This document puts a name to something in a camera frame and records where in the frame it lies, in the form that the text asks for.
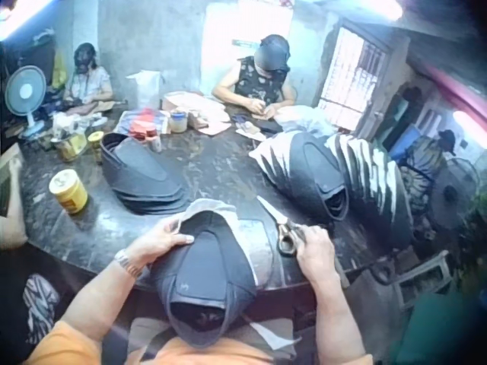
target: scissors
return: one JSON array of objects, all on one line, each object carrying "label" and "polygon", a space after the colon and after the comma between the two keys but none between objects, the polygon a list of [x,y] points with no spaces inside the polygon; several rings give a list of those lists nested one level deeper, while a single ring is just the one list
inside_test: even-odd
[{"label": "scissors", "polygon": [[298,245],[304,243],[304,235],[299,226],[287,218],[283,213],[275,209],[261,196],[257,196],[260,204],[267,210],[267,212],[274,218],[277,223],[279,232],[279,240],[277,242],[277,250],[283,256],[295,256]]}]

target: person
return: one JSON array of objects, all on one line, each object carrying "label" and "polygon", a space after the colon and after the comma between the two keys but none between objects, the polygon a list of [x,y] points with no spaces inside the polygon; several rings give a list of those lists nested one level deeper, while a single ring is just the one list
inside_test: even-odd
[{"label": "person", "polygon": [[36,272],[53,271],[55,263],[41,264],[38,251],[25,245],[21,160],[13,157],[8,168],[8,210],[6,217],[0,217],[0,285],[8,293],[0,300],[0,358],[6,364],[20,363],[47,335],[60,300],[50,282]]},{"label": "person", "polygon": [[447,163],[444,153],[455,155],[454,148],[455,134],[446,129],[439,132],[437,138],[422,135],[399,159],[398,166],[413,215],[425,213],[434,180]]},{"label": "person", "polygon": [[296,93],[289,81],[288,41],[277,34],[264,38],[254,56],[239,59],[212,93],[225,103],[247,108],[271,119],[283,106],[294,105]]},{"label": "person", "polygon": [[0,217],[0,249],[16,249],[27,242],[21,199],[21,160],[18,157],[12,158],[8,163],[8,169],[10,198],[7,217]]},{"label": "person", "polygon": [[65,102],[78,106],[113,99],[110,76],[105,68],[97,64],[96,55],[91,43],[83,43],[76,49],[75,72],[66,86]]},{"label": "person", "polygon": [[[30,365],[99,364],[101,342],[118,316],[135,283],[134,272],[166,254],[172,247],[194,239],[172,233],[174,218],[160,221],[111,262],[74,298],[54,329],[27,359]],[[317,350],[321,363],[372,364],[365,354],[360,331],[345,300],[334,266],[334,247],[325,230],[304,227],[306,243],[298,247],[298,262],[317,296]],[[127,364],[141,363],[145,349],[132,352]],[[266,353],[248,344],[221,338],[205,350],[172,338],[146,364],[271,363]]]}]

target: sleeveless top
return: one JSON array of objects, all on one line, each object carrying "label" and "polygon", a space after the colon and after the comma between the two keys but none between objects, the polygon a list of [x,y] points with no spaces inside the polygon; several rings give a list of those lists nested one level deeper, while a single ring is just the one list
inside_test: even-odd
[{"label": "sleeveless top", "polygon": [[266,105],[276,103],[288,73],[276,71],[273,72],[271,78],[265,78],[257,72],[253,56],[248,56],[240,61],[242,66],[238,82],[235,84],[235,93],[243,97],[264,100]]}]

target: white plastic bag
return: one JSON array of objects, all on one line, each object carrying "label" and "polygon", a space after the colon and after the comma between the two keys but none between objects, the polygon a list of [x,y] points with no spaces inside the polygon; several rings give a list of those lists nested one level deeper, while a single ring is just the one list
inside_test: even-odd
[{"label": "white plastic bag", "polygon": [[323,110],[305,105],[284,106],[278,110],[274,120],[284,132],[304,131],[316,138],[338,132],[338,128],[328,122]]},{"label": "white plastic bag", "polygon": [[137,108],[159,109],[159,71],[141,70],[138,74],[127,76],[137,82]]}]

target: woman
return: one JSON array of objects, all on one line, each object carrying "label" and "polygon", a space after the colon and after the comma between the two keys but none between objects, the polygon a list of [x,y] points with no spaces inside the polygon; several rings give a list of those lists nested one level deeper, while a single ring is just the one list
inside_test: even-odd
[{"label": "woman", "polygon": [[76,104],[113,99],[110,76],[97,65],[96,51],[91,43],[81,44],[75,51],[75,73],[68,83],[64,100]]},{"label": "woman", "polygon": [[280,108],[294,105],[296,100],[288,80],[289,56],[289,43],[284,37],[267,36],[254,56],[240,59],[221,79],[213,95],[225,103],[243,106],[253,114],[271,119]]}]

